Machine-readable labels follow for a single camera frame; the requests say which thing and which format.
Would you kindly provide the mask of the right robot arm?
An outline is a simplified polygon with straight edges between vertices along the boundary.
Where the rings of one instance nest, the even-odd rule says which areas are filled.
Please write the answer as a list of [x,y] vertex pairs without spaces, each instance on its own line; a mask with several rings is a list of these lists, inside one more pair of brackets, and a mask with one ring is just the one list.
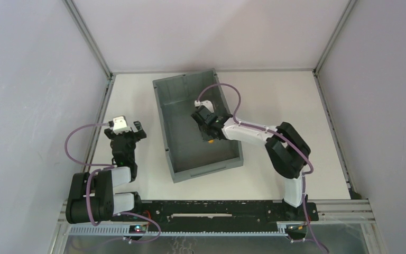
[[274,170],[284,178],[284,217],[288,221],[310,220],[306,175],[313,173],[309,161],[311,149],[290,123],[262,126],[243,122],[233,115],[218,116],[209,101],[197,101],[195,107],[192,118],[211,138],[264,147]]

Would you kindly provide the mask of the aluminium frame profile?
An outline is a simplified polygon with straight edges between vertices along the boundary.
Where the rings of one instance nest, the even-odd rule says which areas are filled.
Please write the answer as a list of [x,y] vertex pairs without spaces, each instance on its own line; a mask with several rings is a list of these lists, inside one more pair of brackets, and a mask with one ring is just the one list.
[[[89,30],[88,26],[82,15],[80,14],[79,8],[77,7],[74,1],[64,1],[63,2],[66,9],[68,10],[72,20],[76,24],[78,31],[82,35],[86,45],[91,50],[93,56],[97,59],[98,63],[101,64],[104,73],[107,77],[107,83],[105,85],[104,95],[99,107],[99,112],[97,114],[97,120],[101,121],[104,118],[104,111],[107,110],[110,94],[114,88],[114,83],[116,79],[116,73],[111,72],[107,63],[104,60],[104,56],[102,55],[101,51],[98,48],[97,42],[91,35],[91,31]],[[344,149],[342,147],[341,141],[338,135],[338,129],[336,127],[332,110],[329,106],[329,103],[325,96],[324,88],[320,82],[320,72],[326,63],[329,54],[331,53],[334,45],[341,34],[346,22],[348,21],[352,11],[357,5],[357,1],[348,1],[346,4],[345,9],[343,10],[339,21],[337,22],[332,35],[330,36],[326,47],[324,48],[320,59],[318,60],[316,66],[311,70],[314,81],[316,83],[319,97],[321,99],[322,106],[324,108],[324,112],[326,115],[326,119],[331,131],[331,136],[333,138],[337,155],[340,160],[340,165],[342,167],[343,174],[345,176],[345,181],[348,186],[349,193],[352,197],[352,200],[347,202],[348,205],[358,206],[359,204],[366,204],[370,205],[368,199],[363,198],[357,193],[357,188],[355,186],[354,179],[350,173],[350,169],[347,165],[347,160],[345,157]],[[370,219],[361,219],[357,221],[360,224],[362,229],[362,235],[365,240],[365,247],[369,253],[387,253],[386,245],[382,239],[381,233],[378,229],[377,222],[375,217],[371,217]],[[67,249],[67,238],[70,234],[72,227],[66,223],[66,217],[63,212],[60,213],[56,231],[52,238],[49,253],[65,253]]]

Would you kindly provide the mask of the grey plastic bin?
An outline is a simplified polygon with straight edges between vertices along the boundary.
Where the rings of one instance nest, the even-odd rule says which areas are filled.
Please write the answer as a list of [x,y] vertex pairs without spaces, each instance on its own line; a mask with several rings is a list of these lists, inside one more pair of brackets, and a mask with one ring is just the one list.
[[210,143],[211,137],[202,133],[191,117],[199,94],[218,82],[214,69],[153,81],[165,155],[174,183],[244,164],[239,141],[215,140]]

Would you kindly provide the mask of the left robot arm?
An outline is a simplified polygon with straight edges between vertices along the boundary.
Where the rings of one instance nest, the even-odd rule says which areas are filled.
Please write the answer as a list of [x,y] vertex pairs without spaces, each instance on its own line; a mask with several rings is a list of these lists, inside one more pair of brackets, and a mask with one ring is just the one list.
[[110,140],[112,162],[95,164],[96,170],[73,175],[65,211],[68,223],[97,226],[114,215],[140,207],[141,198],[137,192],[117,193],[114,190],[137,177],[136,144],[146,138],[146,133],[139,121],[133,124],[129,126],[124,116],[102,124],[104,134]]

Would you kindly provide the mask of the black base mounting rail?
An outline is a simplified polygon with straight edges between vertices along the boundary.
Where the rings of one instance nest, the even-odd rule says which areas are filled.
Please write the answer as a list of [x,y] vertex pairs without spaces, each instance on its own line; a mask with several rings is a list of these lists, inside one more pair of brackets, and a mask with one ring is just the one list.
[[142,201],[137,209],[161,230],[303,230],[319,220],[315,203],[308,204],[309,221],[288,221],[282,201]]

